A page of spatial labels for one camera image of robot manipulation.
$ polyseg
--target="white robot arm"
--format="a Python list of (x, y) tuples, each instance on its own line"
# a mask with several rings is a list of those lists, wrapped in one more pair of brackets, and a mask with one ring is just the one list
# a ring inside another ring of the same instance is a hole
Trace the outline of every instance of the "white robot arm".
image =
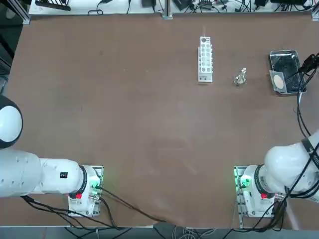
[[(308, 141), (305, 139), (292, 145), (271, 148), (266, 154), (264, 165), (250, 165), (246, 168), (239, 184), (243, 190), (248, 216), (261, 217), (274, 203), (275, 194), (285, 195), (287, 189), (292, 188), (312, 153), (311, 149), (304, 145), (307, 142), (315, 148), (319, 142), (319, 131), (310, 136)], [(319, 203), (319, 168), (316, 166), (318, 163), (319, 159), (315, 156), (292, 194), (303, 193), (313, 188), (305, 196), (308, 195), (309, 200)]]
[(18, 106), (0, 95), (0, 197), (68, 194), (69, 210), (93, 216), (100, 193), (95, 187), (101, 186), (95, 169), (8, 148), (19, 139), (22, 127)]

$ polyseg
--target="black cable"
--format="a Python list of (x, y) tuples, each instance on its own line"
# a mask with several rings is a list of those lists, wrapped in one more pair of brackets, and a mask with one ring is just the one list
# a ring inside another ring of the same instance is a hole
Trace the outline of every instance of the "black cable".
[(155, 226), (153, 226), (153, 229), (155, 230), (155, 232), (157, 232), (157, 234), (158, 234), (161, 238), (166, 239), (166, 238), (158, 231), (158, 229), (157, 229)]
[(119, 230), (119, 228), (116, 226), (116, 224), (114, 222), (114, 219), (113, 219), (112, 213), (111, 213), (111, 209), (110, 209), (109, 205), (107, 204), (106, 200), (104, 198), (100, 198), (100, 200), (105, 205), (106, 209), (108, 210), (108, 214), (109, 214), (112, 226)]
[(223, 239), (225, 239), (233, 230), (234, 230), (234, 229), (230, 229), (230, 230), (228, 231), (228, 233), (223, 237)]
[(236, 1), (236, 2), (242, 3), (242, 4), (245, 6), (245, 9), (247, 9), (247, 11), (249, 11), (249, 7), (248, 7), (248, 6), (244, 3), (244, 0), (243, 0), (243, 1), (233, 0), (233, 1)]
[[(78, 235), (76, 235), (75, 233), (73, 233), (73, 232), (71, 232), (70, 230), (68, 230), (67, 228), (65, 228), (65, 229), (66, 229), (68, 232), (70, 232), (72, 235), (74, 235), (75, 237), (77, 237), (77, 239), (82, 239), (83, 237), (85, 237), (85, 236), (87, 236), (87, 235), (92, 234), (92, 233), (95, 232), (95, 230), (94, 230), (94, 231), (92, 231), (92, 232), (89, 232), (89, 233), (83, 234), (83, 235), (81, 235), (81, 236), (78, 236)], [(103, 230), (108, 230), (108, 229), (112, 229), (112, 228), (102, 228), (102, 229), (98, 229), (98, 232), (103, 231)], [(131, 229), (132, 229), (132, 228), (127, 229), (125, 232), (122, 232), (122, 233), (118, 234), (117, 236), (113, 237), (112, 239), (115, 239), (115, 238), (120, 237), (121, 235), (127, 233), (127, 232), (128, 232), (129, 230), (131, 230)]]
[(28, 202), (30, 202), (30, 203), (32, 203), (32, 204), (36, 204), (36, 205), (45, 207), (45, 208), (47, 208), (47, 209), (49, 209), (49, 210), (67, 212), (68, 214), (69, 214), (69, 213), (77, 214), (77, 215), (80, 215), (80, 216), (82, 216), (82, 217), (84, 217), (84, 218), (86, 218), (86, 219), (88, 219), (88, 220), (93, 221), (93, 222), (100, 223), (100, 224), (102, 224), (102, 225), (104, 225), (104, 226), (107, 226), (107, 227), (112, 227), (112, 226), (109, 225), (109, 224), (106, 224), (106, 223), (101, 222), (101, 221), (99, 221), (99, 220), (96, 220), (96, 219), (93, 219), (93, 218), (91, 218), (91, 217), (88, 217), (87, 215), (84, 215), (84, 214), (81, 214), (81, 213), (78, 213), (78, 212), (75, 212), (75, 211), (72, 211), (72, 210), (68, 210), (68, 209), (61, 209), (61, 208), (51, 207), (51, 206), (49, 206), (49, 205), (46, 205), (46, 204), (43, 204), (43, 203), (39, 203), (39, 202), (35, 201), (33, 198), (31, 198), (31, 197), (29, 197), (29, 196), (27, 196), (27, 197), (29, 198), (29, 201), (28, 201)]
[(22, 198), (26, 201), (26, 203), (28, 203), (31, 207), (37, 209), (37, 210), (40, 210), (40, 211), (44, 211), (44, 212), (49, 212), (49, 213), (54, 213), (54, 214), (57, 214), (59, 217), (61, 217), (63, 220), (65, 220), (68, 224), (70, 224), (72, 227), (75, 227), (76, 226), (74, 224), (72, 224), (69, 220), (67, 220), (66, 218), (62, 217), (62, 215), (66, 216), (66, 217), (69, 217), (73, 220), (75, 220), (80, 226), (81, 228), (85, 229), (85, 230), (88, 230), (88, 231), (93, 231), (94, 229), (89, 229), (89, 228), (86, 228), (85, 226), (83, 226), (76, 218), (68, 215), (68, 214), (65, 214), (65, 213), (59, 213), (59, 212), (56, 212), (54, 210), (47, 210), (47, 209), (44, 209), (44, 208), (39, 208), (33, 204), (31, 204), (31, 202), (28, 200), (29, 196), (22, 196)]
[(220, 0), (220, 2), (224, 5), (224, 9), (226, 10), (226, 12), (228, 12), (228, 11), (227, 11), (227, 6), (226, 6), (225, 3), (223, 2), (223, 0)]
[(200, 12), (203, 13), (203, 11), (201, 10), (200, 2), (198, 3), (198, 5), (199, 5)]
[(308, 11), (309, 9), (311, 9), (311, 8), (314, 7), (314, 0), (312, 0), (312, 3), (311, 3), (310, 6), (302, 5), (302, 7), (303, 7), (304, 9), (299, 9), (299, 8), (297, 8), (295, 4), (294, 4), (294, 7), (295, 7), (295, 9), (296, 9), (297, 11)]
[(214, 7), (214, 6), (211, 6), (213, 9), (216, 9), (217, 11), (218, 11), (218, 13), (220, 13), (220, 11), (216, 8), (216, 7)]
[[(109, 230), (109, 229), (113, 229), (113, 228), (101, 228), (101, 229), (98, 229), (98, 232), (104, 231), (104, 230)], [(92, 233), (94, 233), (94, 232), (95, 232), (95, 230), (94, 230), (94, 231), (91, 231), (91, 232), (88, 232), (88, 233), (85, 233), (85, 234), (81, 235), (80, 238), (83, 238), (83, 237), (85, 237), (85, 236), (87, 236), (87, 235), (89, 235), (89, 234), (92, 234)]]
[(89, 10), (88, 11), (88, 15), (90, 15), (90, 13), (92, 12), (96, 12), (97, 15), (103, 15), (103, 11), (101, 9), (98, 9), (99, 8), (99, 5), (103, 2), (103, 0), (101, 0), (97, 5), (96, 5), (96, 10)]
[(125, 232), (122, 232), (121, 234), (118, 234), (117, 236), (113, 237), (112, 239), (116, 239), (118, 237), (120, 237), (121, 235), (127, 233), (129, 230), (131, 230), (132, 228), (127, 229)]
[(124, 203), (125, 205), (127, 205), (128, 207), (130, 207), (131, 209), (133, 209), (133, 210), (135, 210), (135, 211), (141, 213), (142, 215), (148, 217), (149, 219), (152, 219), (152, 220), (157, 221), (157, 222), (160, 222), (160, 223), (166, 223), (166, 222), (167, 222), (167, 221), (165, 221), (165, 220), (155, 218), (155, 217), (153, 217), (153, 216), (151, 216), (151, 215), (149, 215), (149, 214), (143, 212), (142, 210), (140, 210), (140, 209), (134, 207), (133, 205), (129, 204), (128, 202), (124, 201), (124, 200), (121, 199), (120, 197), (116, 196), (115, 194), (111, 193), (110, 191), (108, 191), (108, 190), (106, 190), (106, 189), (104, 189), (104, 188), (102, 188), (102, 187), (100, 187), (100, 186), (97, 186), (96, 188), (97, 188), (97, 189), (101, 189), (101, 190), (103, 190), (104, 192), (110, 194), (112, 197), (114, 197), (114, 198), (116, 198), (117, 200), (121, 201), (122, 203)]
[(188, 9), (189, 9), (189, 5), (187, 6), (187, 8), (186, 8), (186, 10), (185, 10), (185, 12), (184, 12), (184, 13), (186, 13)]
[(160, 0), (159, 0), (159, 4), (160, 4), (160, 7), (161, 7), (162, 11), (164, 11), (164, 8), (163, 8)]
[[(305, 82), (304, 86), (303, 86), (303, 90), (302, 92), (304, 91), (306, 85), (309, 83), (309, 81), (313, 78), (313, 76), (315, 75), (317, 70), (314, 70), (311, 75), (309, 76), (309, 78), (307, 79), (307, 81)], [(304, 133), (302, 127), (301, 127), (301, 124), (300, 124), (300, 121), (302, 122), (302, 125), (303, 127), (305, 128), (305, 131), (307, 132), (307, 134), (310, 136), (310, 132), (309, 130), (307, 129), (306, 125), (305, 125), (305, 122), (303, 120), (303, 117), (301, 115), (301, 111), (300, 111), (300, 104), (299, 104), (299, 94), (300, 94), (300, 89), (301, 89), (301, 84), (303, 82), (303, 78), (305, 76), (305, 73), (303, 73), (302, 77), (300, 78), (300, 82), (299, 82), (299, 86), (298, 86), (298, 90), (297, 90), (297, 120), (298, 120), (298, 125), (299, 125), (299, 128), (303, 134), (304, 137), (307, 137), (306, 134)]]
[(79, 237), (78, 235), (76, 235), (75, 233), (73, 233), (72, 231), (70, 231), (68, 228), (64, 228), (66, 229), (69, 233), (71, 233), (72, 235), (74, 235), (76, 238), (81, 239), (81, 237)]
[(129, 14), (130, 6), (131, 6), (131, 0), (129, 0), (129, 7), (128, 7), (128, 10), (126, 11), (126, 14)]
[(274, 11), (277, 11), (280, 8), (280, 6), (281, 6), (281, 4), (279, 4), (279, 6)]

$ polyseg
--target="wooden tabletop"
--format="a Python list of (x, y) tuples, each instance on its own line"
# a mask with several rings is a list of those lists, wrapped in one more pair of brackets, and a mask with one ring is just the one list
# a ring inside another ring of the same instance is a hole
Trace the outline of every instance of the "wooden tabletop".
[[(213, 45), (211, 84), (197, 82), (203, 34)], [(24, 117), (14, 148), (104, 165), (105, 187), (173, 224), (238, 227), (234, 166), (261, 164), (271, 147), (302, 139), (297, 98), (272, 90), (269, 53), (294, 49), (303, 61), (318, 52), (318, 39), (309, 14), (34, 19), (23, 27), (7, 89)], [(237, 89), (242, 67), (247, 84)], [(314, 79), (302, 101), (312, 132), (318, 86)], [(64, 195), (36, 198), (67, 207)], [(20, 198), (0, 203), (1, 225), (66, 225)], [(118, 225), (154, 223), (109, 204)], [(300, 229), (319, 228), (319, 205), (291, 200), (291, 208)], [(98, 218), (108, 222), (106, 210)]]

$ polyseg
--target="wire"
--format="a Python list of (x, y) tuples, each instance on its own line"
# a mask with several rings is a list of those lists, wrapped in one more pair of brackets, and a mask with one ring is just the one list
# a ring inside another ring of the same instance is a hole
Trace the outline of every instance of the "wire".
[(160, 0), (159, 0), (159, 4), (160, 4), (160, 7), (161, 7), (162, 11), (165, 11)]
[(131, 0), (129, 0), (129, 6), (128, 6), (128, 10), (126, 11), (126, 14), (129, 14), (130, 7), (131, 7)]
[(223, 239), (225, 239), (233, 230), (234, 230), (234, 229), (230, 229), (230, 230), (228, 231), (228, 233), (223, 237)]
[(218, 11), (218, 13), (220, 13), (220, 11), (218, 10), (218, 8), (211, 6), (213, 9), (216, 9)]
[(37, 210), (57, 214), (59, 217), (61, 217), (63, 220), (65, 220), (67, 223), (69, 223), (71, 226), (73, 226), (73, 227), (75, 227), (75, 228), (76, 228), (76, 226), (75, 226), (74, 224), (72, 224), (69, 220), (67, 220), (66, 218), (62, 217), (62, 215), (64, 215), (64, 216), (66, 216), (66, 217), (69, 217), (69, 218), (75, 220), (75, 221), (81, 226), (82, 229), (85, 229), (85, 230), (88, 230), (88, 231), (93, 231), (93, 230), (94, 230), (94, 229), (86, 228), (86, 227), (83, 226), (76, 218), (74, 218), (74, 217), (72, 217), (72, 216), (70, 216), (70, 215), (67, 215), (67, 214), (65, 214), (65, 213), (59, 213), (59, 212), (56, 212), (56, 211), (54, 211), (54, 210), (47, 210), (47, 209), (39, 208), (39, 207), (37, 207), (37, 206), (31, 204), (31, 202), (30, 202), (28, 199), (25, 199), (25, 197), (28, 197), (28, 198), (29, 198), (29, 196), (22, 196), (22, 198), (23, 198), (31, 207), (33, 207), (33, 208), (35, 208), (35, 209), (37, 209)]
[(122, 232), (121, 234), (118, 234), (117, 236), (113, 237), (112, 239), (116, 239), (119, 238), (121, 235), (127, 233), (128, 231), (130, 231), (132, 228), (127, 229), (125, 232)]
[(103, 11), (101, 9), (98, 9), (99, 5), (103, 3), (103, 0), (101, 0), (97, 5), (96, 5), (96, 10), (89, 10), (88, 11), (88, 15), (90, 15), (90, 13), (92, 12), (96, 12), (97, 15), (103, 15)]
[(124, 203), (126, 206), (130, 207), (131, 209), (133, 209), (133, 210), (135, 210), (135, 211), (137, 211), (137, 212), (139, 212), (139, 213), (141, 213), (142, 215), (148, 217), (149, 219), (152, 219), (152, 220), (157, 221), (157, 222), (160, 222), (160, 223), (166, 223), (166, 222), (167, 222), (167, 221), (165, 221), (165, 220), (155, 218), (155, 217), (153, 217), (153, 216), (151, 216), (151, 215), (149, 215), (149, 214), (143, 212), (142, 210), (140, 210), (140, 209), (134, 207), (133, 205), (129, 204), (128, 202), (124, 201), (124, 200), (121, 199), (120, 197), (116, 196), (115, 194), (111, 193), (110, 191), (108, 191), (108, 190), (106, 190), (106, 189), (104, 189), (104, 188), (102, 188), (102, 187), (100, 187), (100, 186), (97, 186), (96, 188), (97, 188), (97, 189), (101, 189), (101, 190), (103, 190), (104, 192), (110, 194), (112, 197), (114, 197), (114, 198), (116, 198), (117, 200), (121, 201), (121, 202)]
[[(61, 208), (55, 208), (55, 207), (51, 207), (51, 206), (46, 205), (46, 204), (43, 204), (43, 203), (39, 203), (39, 202), (35, 201), (33, 198), (31, 198), (31, 197), (29, 197), (29, 196), (22, 196), (22, 198), (23, 198), (30, 206), (32, 206), (33, 208), (36, 208), (36, 209), (38, 209), (38, 210), (40, 210), (40, 211), (47, 211), (47, 212), (52, 211), (52, 213), (56, 213), (56, 214), (61, 214), (60, 212), (56, 212), (56, 211), (67, 212), (68, 214), (69, 214), (69, 213), (73, 213), (73, 214), (77, 214), (77, 215), (83, 216), (84, 218), (86, 218), (86, 219), (88, 219), (88, 220), (91, 220), (91, 221), (93, 221), (93, 222), (100, 223), (100, 224), (102, 224), (102, 225), (104, 225), (104, 226), (112, 227), (111, 225), (106, 224), (106, 223), (104, 223), (104, 222), (102, 222), (102, 221), (93, 219), (93, 218), (91, 218), (91, 217), (88, 217), (87, 215), (84, 215), (84, 214), (81, 214), (81, 213), (78, 213), (78, 212), (75, 212), (75, 211), (72, 211), (72, 210), (61, 209)], [(45, 207), (45, 208), (47, 208), (47, 209), (49, 209), (49, 210), (42, 209), (42, 208), (38, 208), (38, 207), (36, 207), (36, 206), (34, 206), (34, 205), (31, 205), (31, 204), (36, 204), (36, 205), (38, 205), (38, 206)], [(68, 214), (64, 214), (64, 215), (67, 216), (67, 217), (70, 217), (70, 218), (72, 218), (72, 219), (74, 219), (74, 220), (76, 221), (75, 218), (73, 218), (72, 216), (70, 216), (70, 215), (68, 215)]]
[(153, 229), (155, 230), (155, 232), (157, 232), (157, 234), (158, 234), (161, 238), (166, 239), (166, 238), (158, 231), (158, 229), (157, 229), (155, 226), (153, 226)]
[(113, 217), (112, 217), (112, 213), (111, 213), (111, 209), (109, 207), (109, 205), (107, 204), (106, 200), (104, 198), (100, 198), (101, 202), (105, 205), (106, 209), (108, 210), (108, 213), (109, 213), (109, 217), (110, 217), (110, 221), (111, 221), (111, 224), (114, 228), (118, 229), (119, 228), (116, 226), (114, 220), (113, 220)]
[(72, 231), (70, 231), (68, 228), (64, 228), (66, 229), (69, 233), (71, 233), (72, 235), (74, 235), (76, 238), (80, 239), (81, 237), (79, 237), (78, 235), (76, 235), (75, 233), (73, 233)]
[(277, 11), (280, 8), (280, 6), (281, 6), (281, 4), (279, 4), (279, 6), (274, 11)]
[[(310, 74), (309, 78), (308, 78), (307, 81), (305, 82), (305, 85), (303, 86), (302, 92), (304, 91), (304, 89), (305, 89), (306, 85), (309, 83), (309, 81), (313, 78), (313, 76), (315, 75), (316, 71), (317, 71), (317, 70), (314, 70), (314, 71)], [(306, 125), (305, 125), (305, 122), (304, 122), (304, 120), (303, 120), (303, 117), (302, 117), (302, 115), (301, 115), (300, 102), (299, 102), (299, 101), (300, 101), (300, 97), (299, 97), (300, 95), (299, 95), (299, 94), (300, 94), (301, 84), (302, 84), (302, 82), (303, 82), (304, 76), (305, 76), (305, 73), (303, 73), (302, 77), (300, 78), (300, 82), (299, 82), (299, 86), (298, 86), (298, 91), (297, 91), (297, 120), (298, 120), (298, 125), (299, 125), (299, 128), (300, 128), (300, 131), (302, 132), (302, 134), (303, 134), (304, 137), (307, 137), (306, 134), (304, 133), (303, 129), (302, 129), (301, 124), (300, 124), (300, 121), (301, 121), (303, 127), (305, 128), (305, 131), (307, 132), (308, 136), (310, 136), (311, 134), (310, 134), (309, 130), (307, 129), (307, 127), (306, 127)]]
[(242, 3), (245, 6), (245, 9), (247, 9), (247, 11), (249, 11), (249, 7), (244, 3), (244, 0), (242, 0), (242, 1), (232, 0), (232, 1), (236, 1), (236, 2)]
[(223, 0), (220, 0), (220, 2), (224, 5), (224, 9), (226, 10), (226, 12), (228, 12), (228, 11), (227, 11), (227, 6), (225, 5), (224, 1), (223, 1)]

